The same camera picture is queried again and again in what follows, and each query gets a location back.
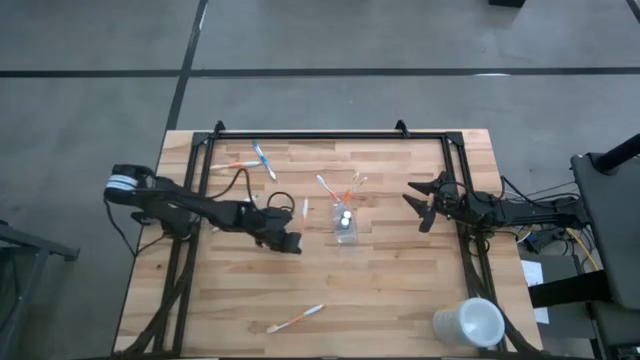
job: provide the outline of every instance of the toothbrush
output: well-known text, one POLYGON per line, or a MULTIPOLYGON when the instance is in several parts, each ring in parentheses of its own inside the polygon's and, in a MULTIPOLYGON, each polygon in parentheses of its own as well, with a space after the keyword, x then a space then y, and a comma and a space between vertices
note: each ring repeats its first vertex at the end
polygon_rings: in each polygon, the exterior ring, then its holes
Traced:
POLYGON ((367 177, 363 177, 362 179, 360 179, 360 181, 353 187, 353 191, 348 190, 345 194, 344 194, 344 199, 343 202, 346 204, 348 203, 351 198, 353 198, 353 194, 357 193, 358 190, 360 190, 360 186, 362 186, 362 184, 364 184, 364 182, 367 181, 367 177))
POLYGON ((349 201, 347 199, 351 199, 351 196, 353 195, 353 190, 354 190, 354 188, 356 186, 356 181, 358 181, 358 177, 359 176, 360 176, 359 172, 356 172, 353 175, 353 179, 351 179, 351 187, 349 189, 347 189, 347 191, 344 192, 344 195, 342 195, 342 202, 343 203, 346 203, 347 201, 349 201))
POLYGON ((311 309, 309 309, 309 310, 307 310, 307 311, 303 312, 302 314, 300 314, 300 315, 298 315, 298 316, 294 317, 293 319, 291 319, 291 320, 287 321, 287 322, 286 322, 286 323, 284 323, 284 324, 281 324, 281 325, 271 325, 271 326, 269 326, 269 328, 267 329, 267 334, 272 334, 272 333, 274 333, 274 332, 276 332, 276 331, 278 331, 278 330, 280 330, 280 329, 282 329, 282 328, 285 328, 285 327, 287 327, 287 326, 289 326, 289 325, 291 325, 291 324, 295 323, 296 321, 302 320, 302 319, 304 319, 305 317, 307 317, 307 316, 309 316, 309 315, 311 315, 311 314, 313 314, 313 313, 317 312, 318 310, 322 309, 323 307, 324 307, 324 305, 314 306, 314 307, 312 307, 311 309))
POLYGON ((218 164, 210 167, 212 170, 220 170, 220 169, 237 169, 242 167, 255 167, 260 166, 260 161, 245 161, 245 162, 236 162, 231 164, 218 164))
POLYGON ((307 224, 307 213, 309 212, 309 198, 304 198, 304 205, 302 205, 302 226, 300 227, 300 232, 304 230, 304 226, 307 224))
POLYGON ((322 176, 320 175, 316 175, 316 177, 318 178, 318 182, 324 186, 325 189, 327 189, 327 191, 329 192, 329 196, 334 199, 335 201, 340 202, 340 198, 338 197, 338 195, 336 195, 336 193, 334 193, 333 191, 331 191, 331 189, 329 189, 329 187, 327 186, 327 183, 324 182, 324 179, 322 178, 322 176))
POLYGON ((271 180, 277 182, 278 180, 276 180, 276 173, 271 170, 269 160, 267 160, 267 157, 264 156, 264 153, 262 152, 262 150, 260 150, 260 145, 258 145, 258 142, 255 140, 253 141, 253 149, 256 151, 256 153, 258 153, 258 156, 260 156, 260 160, 262 160, 262 163, 267 168, 267 170, 269 170, 269 177, 271 177, 271 180))

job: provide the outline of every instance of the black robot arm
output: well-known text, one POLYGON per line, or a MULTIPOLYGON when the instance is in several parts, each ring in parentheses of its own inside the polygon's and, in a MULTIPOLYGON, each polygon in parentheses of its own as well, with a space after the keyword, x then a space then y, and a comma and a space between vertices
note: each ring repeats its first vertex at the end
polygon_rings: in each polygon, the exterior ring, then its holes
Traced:
POLYGON ((131 214, 141 224, 157 219, 170 235, 187 239, 198 217, 222 231, 244 232, 256 245, 273 251, 301 254, 300 233, 287 233, 292 212, 283 208, 258 209, 253 201, 215 201, 185 189, 173 180, 156 176, 138 165, 114 165, 104 190, 105 200, 142 210, 131 214))
POLYGON ((432 206, 427 201, 402 195, 423 219, 421 232, 431 229, 436 213, 467 225, 471 233, 485 236, 508 226, 550 224, 582 229, 588 223, 582 201, 572 196, 547 201, 512 201, 481 191, 458 195, 457 188, 462 185, 450 181, 446 172, 431 182, 410 182, 409 186, 425 195, 434 194, 432 206))

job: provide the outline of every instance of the gray floor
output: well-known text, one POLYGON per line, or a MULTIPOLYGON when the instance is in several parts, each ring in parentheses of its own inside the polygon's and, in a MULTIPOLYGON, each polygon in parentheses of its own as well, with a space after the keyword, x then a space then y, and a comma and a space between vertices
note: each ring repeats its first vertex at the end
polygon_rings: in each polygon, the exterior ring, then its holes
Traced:
MULTIPOLYGON (((7 0, 0 70, 179 69, 196 6, 7 0)), ((194 68, 640 66, 624 0, 527 0, 520 11, 484 0, 211 0, 202 31, 194 68)), ((489 128, 501 172, 528 191, 569 180, 572 154, 638 132, 639 77, 192 79, 178 128, 489 128)), ((82 248, 74 264, 50 262, 21 359, 109 353, 132 260, 102 188, 116 162, 155 166, 175 86, 0 79, 0 218, 82 248)), ((135 241, 127 215, 116 209, 135 241)))

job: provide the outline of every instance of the white plastic cup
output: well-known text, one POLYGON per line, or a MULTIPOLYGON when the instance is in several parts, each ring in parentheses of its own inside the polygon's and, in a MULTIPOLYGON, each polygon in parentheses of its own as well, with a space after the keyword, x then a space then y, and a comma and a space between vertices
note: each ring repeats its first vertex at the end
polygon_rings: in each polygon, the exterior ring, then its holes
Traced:
POLYGON ((436 337, 449 345, 493 346, 504 337, 504 319, 488 300, 471 298, 445 306, 433 315, 436 337))

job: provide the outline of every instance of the wooden table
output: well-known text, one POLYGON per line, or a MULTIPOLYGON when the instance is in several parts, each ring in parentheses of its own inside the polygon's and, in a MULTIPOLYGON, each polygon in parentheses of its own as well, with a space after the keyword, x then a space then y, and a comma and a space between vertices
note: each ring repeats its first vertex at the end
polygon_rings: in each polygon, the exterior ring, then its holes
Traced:
MULTIPOLYGON (((167 133, 158 175, 182 184, 191 131, 167 133)), ((499 192, 500 181, 487 130, 463 130, 476 190, 499 192)), ((451 356, 475 349, 447 347, 434 336, 433 313, 467 298, 453 222, 438 216, 429 234, 418 232, 416 213, 402 193, 424 198, 408 181, 430 181, 443 169, 434 140, 263 140, 278 175, 252 168, 258 206, 275 191, 294 196, 298 214, 289 231, 300 231, 300 208, 309 197, 302 255, 260 249, 245 234, 212 233, 202 226, 189 304, 183 356, 451 356), (338 247, 330 229, 330 200, 316 182, 321 174, 344 191, 354 171, 368 177, 354 199, 359 243, 338 247), (265 329, 311 306, 326 308, 275 334, 265 329)), ((257 160, 247 140, 217 140, 213 163, 257 160)), ((224 189, 235 171, 211 174, 208 193, 224 189)), ((199 175, 196 175, 197 189, 199 175)), ((240 178, 224 198, 247 197, 240 178)), ((141 246, 157 238, 144 230, 141 246)), ((157 310, 170 240, 145 250, 135 262, 115 350, 129 345, 157 310)), ((520 258, 513 237, 491 239, 489 259, 499 302, 515 326, 541 348, 520 258)), ((167 336, 173 337, 170 320, 167 336)))

